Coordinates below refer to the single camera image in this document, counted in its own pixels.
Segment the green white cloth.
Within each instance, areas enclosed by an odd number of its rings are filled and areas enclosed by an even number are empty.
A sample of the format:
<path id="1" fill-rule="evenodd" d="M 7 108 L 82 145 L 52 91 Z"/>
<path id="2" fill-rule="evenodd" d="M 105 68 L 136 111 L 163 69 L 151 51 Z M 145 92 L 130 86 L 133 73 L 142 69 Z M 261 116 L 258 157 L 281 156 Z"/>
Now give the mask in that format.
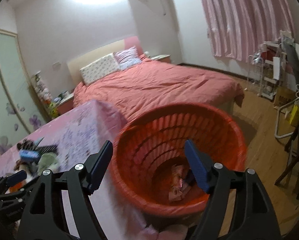
<path id="1" fill-rule="evenodd" d="M 45 153 L 39 159 L 37 173 L 41 175 L 46 169 L 50 169 L 53 173 L 60 170 L 60 163 L 55 153 Z"/>

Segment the light blue cream tube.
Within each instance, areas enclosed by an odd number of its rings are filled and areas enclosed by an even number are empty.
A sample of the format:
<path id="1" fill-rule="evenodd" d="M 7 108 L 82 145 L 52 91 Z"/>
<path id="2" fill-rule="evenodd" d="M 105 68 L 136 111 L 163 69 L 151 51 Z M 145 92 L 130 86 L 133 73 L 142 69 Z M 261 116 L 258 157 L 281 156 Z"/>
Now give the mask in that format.
<path id="1" fill-rule="evenodd" d="M 20 150 L 19 156 L 21 161 L 26 163 L 32 163 L 32 162 L 37 163 L 41 158 L 37 151 L 31 151 L 31 150 Z"/>

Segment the black floral scrunchie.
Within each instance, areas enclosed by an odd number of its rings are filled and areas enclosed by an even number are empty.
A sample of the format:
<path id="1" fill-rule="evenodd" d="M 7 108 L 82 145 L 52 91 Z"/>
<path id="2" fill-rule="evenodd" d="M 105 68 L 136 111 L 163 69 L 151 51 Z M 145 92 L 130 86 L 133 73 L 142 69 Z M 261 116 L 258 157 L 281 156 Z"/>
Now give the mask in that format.
<path id="1" fill-rule="evenodd" d="M 17 149 L 20 150 L 34 150 L 37 147 L 36 142 L 24 139 L 22 142 L 17 143 Z"/>

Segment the snack wrapper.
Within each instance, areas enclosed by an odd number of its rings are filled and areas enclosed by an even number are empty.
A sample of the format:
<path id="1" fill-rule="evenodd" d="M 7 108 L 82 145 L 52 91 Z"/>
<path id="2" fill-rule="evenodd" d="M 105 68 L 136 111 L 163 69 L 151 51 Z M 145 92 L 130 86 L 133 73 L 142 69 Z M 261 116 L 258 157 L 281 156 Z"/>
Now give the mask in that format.
<path id="1" fill-rule="evenodd" d="M 169 202 L 176 202 L 185 198 L 191 186 L 185 180 L 188 169 L 184 168 L 183 165 L 173 165 L 171 171 L 172 184 L 168 192 L 168 200 Z"/>

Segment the red paper cup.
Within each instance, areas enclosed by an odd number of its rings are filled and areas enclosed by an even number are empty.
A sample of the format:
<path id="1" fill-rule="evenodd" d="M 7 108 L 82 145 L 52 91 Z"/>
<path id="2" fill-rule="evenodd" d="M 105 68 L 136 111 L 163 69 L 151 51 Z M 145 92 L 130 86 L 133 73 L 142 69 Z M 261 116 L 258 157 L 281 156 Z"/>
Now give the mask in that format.
<path id="1" fill-rule="evenodd" d="M 5 195 L 25 195 L 36 185 L 39 176 L 33 177 L 25 170 L 19 170 L 16 173 L 5 177 Z"/>

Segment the floral pink purple tablecloth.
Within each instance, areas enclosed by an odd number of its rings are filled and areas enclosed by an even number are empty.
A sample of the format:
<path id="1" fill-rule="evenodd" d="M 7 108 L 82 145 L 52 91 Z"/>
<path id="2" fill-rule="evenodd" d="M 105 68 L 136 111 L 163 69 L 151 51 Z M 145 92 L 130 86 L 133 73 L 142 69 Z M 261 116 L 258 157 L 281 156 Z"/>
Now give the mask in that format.
<path id="1" fill-rule="evenodd" d="M 90 101 L 44 125 L 29 136 L 41 139 L 43 146 L 56 145 L 60 172 L 66 172 L 78 163 L 99 152 L 105 141 L 113 144 L 120 129 L 126 124 L 124 116 L 105 102 Z M 15 147 L 0 158 L 0 177 L 9 176 L 8 170 L 17 156 Z M 67 191 L 62 191 L 64 211 L 71 235 L 79 239 Z M 156 239 L 158 232 L 147 225 L 143 215 L 114 189 L 109 170 L 98 190 L 89 197 L 96 218 L 106 239 Z M 0 239 L 17 239 L 21 219 L 0 230 Z"/>

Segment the sliding floral wardrobe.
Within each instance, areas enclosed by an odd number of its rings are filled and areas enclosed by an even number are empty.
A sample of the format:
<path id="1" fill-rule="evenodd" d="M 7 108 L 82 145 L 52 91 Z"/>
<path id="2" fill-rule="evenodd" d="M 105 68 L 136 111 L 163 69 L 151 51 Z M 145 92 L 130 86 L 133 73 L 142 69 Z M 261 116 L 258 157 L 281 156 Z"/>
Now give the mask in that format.
<path id="1" fill-rule="evenodd" d="M 17 35 L 0 30 L 0 156 L 47 122 Z"/>

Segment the pink left nightstand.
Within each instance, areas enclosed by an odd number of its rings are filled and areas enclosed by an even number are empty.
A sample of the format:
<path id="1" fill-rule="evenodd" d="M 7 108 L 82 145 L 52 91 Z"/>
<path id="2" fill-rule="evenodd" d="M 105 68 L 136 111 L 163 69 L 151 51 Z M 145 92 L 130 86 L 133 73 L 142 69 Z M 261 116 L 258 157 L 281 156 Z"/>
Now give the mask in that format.
<path id="1" fill-rule="evenodd" d="M 71 111 L 74 108 L 74 94 L 67 95 L 56 105 L 56 108 L 60 115 Z"/>

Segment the orange plastic laundry basket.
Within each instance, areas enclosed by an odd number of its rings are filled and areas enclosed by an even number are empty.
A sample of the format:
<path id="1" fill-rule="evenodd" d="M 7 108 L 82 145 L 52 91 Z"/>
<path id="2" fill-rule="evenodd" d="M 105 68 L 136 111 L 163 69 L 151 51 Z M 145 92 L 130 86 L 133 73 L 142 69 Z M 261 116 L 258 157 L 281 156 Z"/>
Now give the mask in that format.
<path id="1" fill-rule="evenodd" d="M 129 121 L 114 141 L 109 166 L 118 193 L 140 211 L 158 217 L 202 212 L 208 196 L 194 186 L 171 202 L 172 167 L 189 168 L 186 140 L 200 152 L 235 171 L 245 167 L 242 130 L 226 112 L 206 104 L 175 103 L 156 107 Z"/>

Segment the hanging plush toy organizer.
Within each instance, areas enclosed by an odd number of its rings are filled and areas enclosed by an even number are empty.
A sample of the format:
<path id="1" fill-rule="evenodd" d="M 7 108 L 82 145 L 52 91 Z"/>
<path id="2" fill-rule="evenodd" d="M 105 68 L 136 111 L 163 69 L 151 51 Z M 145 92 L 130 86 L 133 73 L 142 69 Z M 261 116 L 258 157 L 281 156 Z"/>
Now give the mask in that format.
<path id="1" fill-rule="evenodd" d="M 51 119 L 56 119 L 59 116 L 56 104 L 54 103 L 53 97 L 47 88 L 46 83 L 41 77 L 41 72 L 37 72 L 32 76 L 34 81 L 34 90 L 41 101 L 43 107 L 47 111 Z"/>

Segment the beige pink headboard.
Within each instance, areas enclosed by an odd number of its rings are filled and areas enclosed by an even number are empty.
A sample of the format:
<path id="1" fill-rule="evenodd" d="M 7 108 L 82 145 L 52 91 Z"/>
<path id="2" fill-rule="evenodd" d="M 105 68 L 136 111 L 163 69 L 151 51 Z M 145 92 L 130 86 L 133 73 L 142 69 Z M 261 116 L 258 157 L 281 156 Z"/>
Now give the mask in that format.
<path id="1" fill-rule="evenodd" d="M 77 86 L 82 82 L 82 76 L 80 74 L 80 69 L 89 65 L 90 63 L 98 60 L 99 58 L 106 56 L 113 52 L 118 52 L 122 50 L 129 49 L 135 46 L 138 50 L 138 54 L 142 55 L 144 53 L 140 41 L 137 36 L 132 36 L 119 40 L 110 44 L 107 44 L 103 47 L 96 48 L 86 54 L 83 54 L 67 63 L 70 76 L 73 80 L 73 84 Z"/>

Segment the floral white pillow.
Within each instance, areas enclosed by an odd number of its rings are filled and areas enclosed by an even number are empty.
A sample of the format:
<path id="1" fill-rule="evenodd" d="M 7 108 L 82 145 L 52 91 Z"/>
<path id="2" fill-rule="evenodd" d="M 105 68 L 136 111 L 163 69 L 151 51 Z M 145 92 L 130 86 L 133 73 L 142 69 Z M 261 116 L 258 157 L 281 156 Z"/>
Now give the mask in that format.
<path id="1" fill-rule="evenodd" d="M 110 53 L 81 68 L 80 73 L 84 84 L 89 86 L 95 81 L 119 70 L 119 63 L 116 61 L 114 54 Z"/>

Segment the coral red bed duvet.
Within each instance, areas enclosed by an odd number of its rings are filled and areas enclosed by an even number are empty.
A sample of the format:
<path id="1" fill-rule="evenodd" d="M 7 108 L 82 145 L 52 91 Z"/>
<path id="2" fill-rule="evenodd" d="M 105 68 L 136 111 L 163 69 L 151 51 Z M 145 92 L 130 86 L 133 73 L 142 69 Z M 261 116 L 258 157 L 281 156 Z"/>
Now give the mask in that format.
<path id="1" fill-rule="evenodd" d="M 135 66 L 114 72 L 90 85 L 74 89 L 74 107 L 90 100 L 115 106 L 128 120 L 170 103 L 241 106 L 244 89 L 232 77 L 211 70 L 144 58 Z"/>

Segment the striped pink pillow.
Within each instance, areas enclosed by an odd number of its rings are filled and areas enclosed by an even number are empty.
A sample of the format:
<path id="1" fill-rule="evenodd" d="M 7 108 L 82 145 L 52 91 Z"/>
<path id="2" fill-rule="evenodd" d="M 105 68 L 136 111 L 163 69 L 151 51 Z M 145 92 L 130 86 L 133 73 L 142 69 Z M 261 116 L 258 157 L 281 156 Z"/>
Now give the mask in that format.
<path id="1" fill-rule="evenodd" d="M 121 70 L 125 70 L 136 64 L 141 63 L 141 59 L 139 58 L 136 46 L 133 46 L 126 50 L 115 52 L 114 57 L 118 62 Z"/>

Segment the pink satin curtain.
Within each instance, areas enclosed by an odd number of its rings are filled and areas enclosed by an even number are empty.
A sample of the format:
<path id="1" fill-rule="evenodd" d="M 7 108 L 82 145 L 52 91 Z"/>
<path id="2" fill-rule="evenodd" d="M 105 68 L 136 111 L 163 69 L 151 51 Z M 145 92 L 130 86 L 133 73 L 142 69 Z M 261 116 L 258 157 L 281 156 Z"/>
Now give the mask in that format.
<path id="1" fill-rule="evenodd" d="M 280 32 L 295 32 L 287 0 L 201 0 L 212 53 L 246 62 Z"/>

